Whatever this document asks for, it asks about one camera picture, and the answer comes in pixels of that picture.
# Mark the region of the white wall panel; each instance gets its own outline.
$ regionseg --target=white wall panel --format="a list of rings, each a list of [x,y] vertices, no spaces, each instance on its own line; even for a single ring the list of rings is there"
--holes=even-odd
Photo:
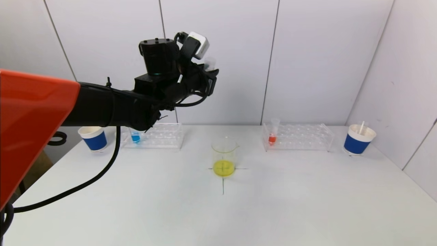
[[[344,125],[392,3],[281,1],[263,121]]]
[[[277,4],[277,0],[161,0],[166,37],[172,39],[182,31],[206,36],[210,47],[205,57],[214,57],[220,69],[214,94],[195,107],[178,108],[179,122],[260,123]],[[193,96],[186,102],[197,100]]]
[[[403,168],[437,118],[437,1],[396,0],[348,124]]]
[[[1,1],[0,67],[74,80],[43,1]],[[77,129],[61,127],[67,142],[44,149],[53,163],[80,141]]]
[[[78,81],[132,90],[146,66],[138,44],[163,38],[159,0],[47,0],[61,43]],[[176,122],[165,111],[160,122]]]
[[[434,126],[404,171],[437,201],[437,126]]]

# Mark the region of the black cable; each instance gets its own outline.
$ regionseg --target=black cable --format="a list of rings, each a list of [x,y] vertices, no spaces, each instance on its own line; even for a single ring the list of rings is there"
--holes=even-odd
[[[201,77],[203,78],[203,81],[204,81],[205,84],[206,84],[206,92],[205,92],[205,94],[202,96],[202,98],[199,99],[199,100],[196,101],[196,102],[192,102],[192,103],[177,103],[177,104],[174,105],[175,107],[192,107],[192,106],[196,106],[196,105],[200,104],[201,102],[203,102],[203,101],[208,97],[208,95],[209,95],[209,83],[208,83],[208,79],[207,79],[207,77],[205,76],[205,74],[203,74],[202,69],[201,69],[198,65],[195,65],[195,66],[196,66],[197,69],[199,69],[199,72],[200,72],[200,74],[201,74]]]
[[[0,225],[0,240],[3,240],[3,235],[8,230],[12,219],[14,218],[14,207],[10,202],[6,203],[4,206],[4,211],[2,211],[1,225]]]
[[[115,149],[114,149],[114,153],[112,155],[112,158],[110,159],[110,161],[108,162],[108,164],[105,166],[105,168],[100,171],[99,174],[97,174],[95,177],[93,177],[92,179],[86,181],[85,183],[78,185],[72,189],[69,189],[67,191],[64,191],[54,197],[51,197],[49,199],[46,199],[44,201],[32,204],[32,205],[28,205],[28,206],[24,206],[24,207],[16,207],[14,208],[14,213],[22,213],[22,212],[26,212],[26,211],[30,211],[30,210],[34,210],[36,208],[40,208],[43,207],[45,205],[48,205],[52,202],[56,202],[59,199],[62,199],[68,195],[71,195],[73,193],[75,193],[76,191],[79,191],[85,187],[87,187],[88,185],[96,182],[97,180],[99,180],[112,166],[112,164],[114,163],[115,159],[117,158],[118,155],[118,150],[120,149],[120,139],[121,139],[121,130],[120,130],[120,126],[117,127],[117,136],[115,138]]]

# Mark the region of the paper cup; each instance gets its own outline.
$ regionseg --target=paper cup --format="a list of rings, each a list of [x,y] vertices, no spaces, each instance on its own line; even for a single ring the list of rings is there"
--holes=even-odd
[[[344,149],[353,155],[362,154],[376,137],[376,132],[368,127],[363,127],[361,134],[358,134],[360,128],[361,125],[351,125],[344,142]]]
[[[81,127],[77,132],[91,151],[100,151],[106,147],[107,142],[102,127]]]

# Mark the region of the test tube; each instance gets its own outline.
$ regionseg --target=test tube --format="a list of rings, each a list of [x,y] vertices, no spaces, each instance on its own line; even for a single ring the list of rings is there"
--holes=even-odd
[[[271,123],[272,123],[272,131],[270,132],[269,135],[269,144],[270,146],[274,145],[276,143],[276,136],[277,136],[277,131],[279,129],[279,123],[281,121],[279,119],[273,118],[271,119]]]
[[[139,143],[139,141],[141,140],[139,137],[139,131],[129,128],[129,132],[131,133],[132,142]]]

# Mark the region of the stirring stick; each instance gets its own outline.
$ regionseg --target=stirring stick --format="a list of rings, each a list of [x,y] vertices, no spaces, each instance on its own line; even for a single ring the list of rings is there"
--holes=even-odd
[[[363,130],[363,127],[364,127],[364,121],[363,121],[363,123],[361,124],[360,132],[359,132],[358,134],[361,135],[361,131]]]

